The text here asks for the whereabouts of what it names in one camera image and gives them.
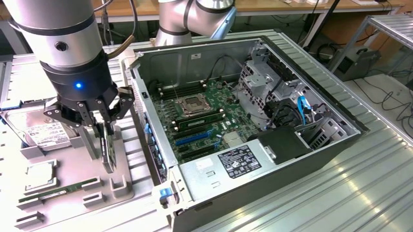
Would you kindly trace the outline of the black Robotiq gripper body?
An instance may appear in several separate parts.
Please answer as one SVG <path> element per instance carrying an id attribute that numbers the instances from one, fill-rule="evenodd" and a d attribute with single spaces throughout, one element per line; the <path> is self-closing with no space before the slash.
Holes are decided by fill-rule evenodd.
<path id="1" fill-rule="evenodd" d="M 95 59 L 82 66 L 71 68 L 53 67 L 41 62 L 50 81 L 58 93 L 58 100 L 63 104 L 94 102 L 102 98 L 110 103 L 117 95 L 117 84 L 113 81 L 109 56 L 101 52 Z"/>

